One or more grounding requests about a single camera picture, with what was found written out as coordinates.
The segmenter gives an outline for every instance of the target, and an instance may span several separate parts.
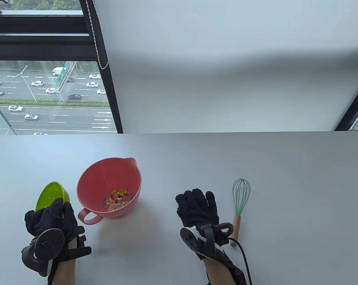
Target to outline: glass pane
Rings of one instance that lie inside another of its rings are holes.
[[[16,134],[116,132],[96,62],[0,61],[0,113]]]
[[[1,10],[81,10],[79,0],[10,0]]]

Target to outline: whisk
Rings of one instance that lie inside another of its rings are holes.
[[[240,232],[241,224],[241,213],[244,210],[246,202],[250,196],[250,183],[243,179],[239,178],[233,183],[233,202],[236,215],[234,216],[234,231],[232,233],[232,238],[238,240],[238,233]],[[235,247],[237,244],[230,241],[231,246]]]

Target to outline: table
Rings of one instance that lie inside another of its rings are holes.
[[[220,221],[232,222],[232,184],[245,178],[240,241],[254,285],[358,285],[358,132],[2,136],[0,284],[43,283],[21,262],[31,240],[24,213],[52,181],[78,213],[80,175],[112,156],[137,160],[141,195],[123,218],[85,226],[93,253],[77,260],[77,284],[121,274],[129,275],[110,283],[206,284],[203,264],[180,239],[175,195],[211,190]],[[244,270],[240,252],[223,248]]]

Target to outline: black cable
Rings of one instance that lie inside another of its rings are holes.
[[[236,240],[233,239],[232,237],[228,237],[228,239],[234,241],[234,242],[239,246],[239,248],[240,248],[240,250],[241,250],[241,252],[242,252],[242,255],[243,255],[243,257],[244,257],[245,266],[246,266],[246,271],[247,271],[247,273],[248,273],[248,278],[249,278],[249,284],[252,285],[248,262],[247,262],[247,260],[246,260],[245,252],[244,252],[244,250],[242,249],[242,246],[240,245],[240,243],[239,243],[238,241],[236,241]]]

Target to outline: lime green bowl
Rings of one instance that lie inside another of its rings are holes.
[[[63,203],[70,202],[68,192],[64,187],[59,182],[51,182],[40,194],[35,211],[49,207],[58,198],[62,198]]]

